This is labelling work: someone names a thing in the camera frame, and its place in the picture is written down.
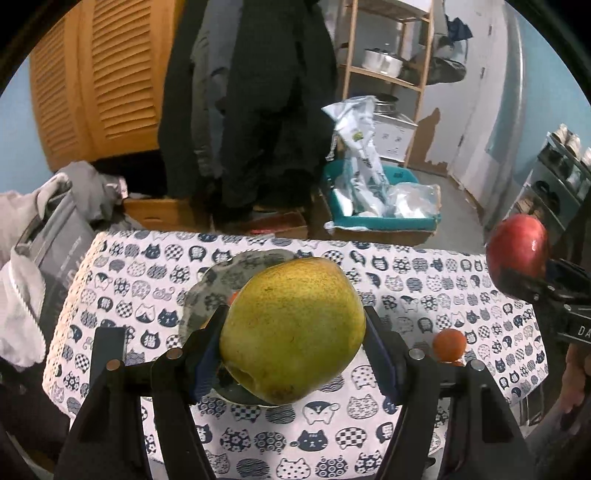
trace table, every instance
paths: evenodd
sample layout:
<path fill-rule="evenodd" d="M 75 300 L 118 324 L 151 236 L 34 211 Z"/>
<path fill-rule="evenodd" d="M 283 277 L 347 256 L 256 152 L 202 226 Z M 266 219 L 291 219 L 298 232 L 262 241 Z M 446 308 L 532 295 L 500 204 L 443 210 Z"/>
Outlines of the table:
<path fill-rule="evenodd" d="M 366 242 L 291 240 L 188 232 L 100 233 L 68 293 L 50 346 L 43 388 L 74 418 L 89 391 L 94 330 L 126 326 L 125 362 L 151 361 L 180 346 L 186 292 L 214 263 L 246 250 L 284 248 L 322 256 L 344 270 L 365 305 L 409 347 L 430 350 L 455 327 L 468 342 L 464 360 L 481 359 L 511 404 L 547 376 L 533 309 L 495 290 L 483 255 Z M 219 476 L 303 480 L 375 473 L 398 419 L 363 351 L 345 371 L 292 406 L 229 404 L 212 391 L 193 418 Z M 448 404 L 440 402 L 431 451 L 444 446 Z M 154 412 L 141 401 L 149 457 L 162 461 Z"/>

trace tablecloth edge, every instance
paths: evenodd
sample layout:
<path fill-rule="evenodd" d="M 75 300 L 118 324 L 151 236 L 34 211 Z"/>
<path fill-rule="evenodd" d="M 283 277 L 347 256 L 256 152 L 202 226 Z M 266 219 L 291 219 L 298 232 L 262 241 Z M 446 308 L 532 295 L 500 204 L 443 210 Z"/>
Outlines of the tablecloth edge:
<path fill-rule="evenodd" d="M 92 241 L 92 244 L 88 249 L 88 252 L 82 260 L 82 263 L 80 264 L 78 272 L 74 277 L 72 285 L 68 290 L 66 301 L 64 302 L 64 306 L 57 320 L 56 328 L 53 333 L 53 338 L 51 340 L 49 351 L 47 353 L 46 365 L 45 369 L 43 370 L 43 382 L 41 384 L 43 391 L 47 394 L 47 396 L 50 399 L 51 387 L 53 385 L 54 380 L 56 379 L 55 374 L 57 364 L 61 358 L 64 345 L 66 344 L 70 324 L 76 315 L 76 306 L 80 299 L 80 292 L 86 287 L 86 279 L 88 273 L 92 268 L 92 265 L 96 260 L 96 257 L 101 253 L 107 236 L 107 232 L 100 232 Z M 65 414 L 70 415 L 70 412 L 67 411 L 67 407 L 65 404 L 57 407 Z"/>

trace cabinet door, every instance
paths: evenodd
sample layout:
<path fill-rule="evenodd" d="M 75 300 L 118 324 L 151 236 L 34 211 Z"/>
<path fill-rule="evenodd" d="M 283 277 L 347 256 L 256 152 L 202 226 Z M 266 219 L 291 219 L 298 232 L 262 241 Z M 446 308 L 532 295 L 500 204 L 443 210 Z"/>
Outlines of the cabinet door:
<path fill-rule="evenodd" d="M 100 158 L 158 148 L 176 3 L 83 0 L 80 4 L 82 98 Z"/>
<path fill-rule="evenodd" d="M 41 145 L 56 171 L 72 160 L 95 160 L 78 75 L 80 5 L 66 14 L 31 52 L 31 97 Z"/>

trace light blue wall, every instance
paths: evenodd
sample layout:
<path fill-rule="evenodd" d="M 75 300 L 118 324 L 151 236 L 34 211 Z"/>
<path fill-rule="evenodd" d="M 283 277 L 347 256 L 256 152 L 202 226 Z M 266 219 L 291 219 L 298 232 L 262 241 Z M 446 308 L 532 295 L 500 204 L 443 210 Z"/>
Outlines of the light blue wall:
<path fill-rule="evenodd" d="M 0 193 L 30 193 L 50 177 L 33 115 L 26 59 L 0 96 Z"/>
<path fill-rule="evenodd" d="M 572 74 L 540 33 L 520 14 L 525 56 L 525 119 L 514 177 L 523 183 L 546 133 L 561 123 L 591 147 L 591 106 Z"/>

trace human hand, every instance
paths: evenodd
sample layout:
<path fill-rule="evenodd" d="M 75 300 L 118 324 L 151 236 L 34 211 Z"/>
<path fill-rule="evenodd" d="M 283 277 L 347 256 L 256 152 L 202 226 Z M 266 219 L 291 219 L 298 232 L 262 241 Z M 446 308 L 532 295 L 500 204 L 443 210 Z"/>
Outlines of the human hand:
<path fill-rule="evenodd" d="M 591 376 L 591 353 L 572 343 L 566 354 L 566 369 L 558 398 L 564 413 L 570 413 L 583 402 L 587 375 Z"/>

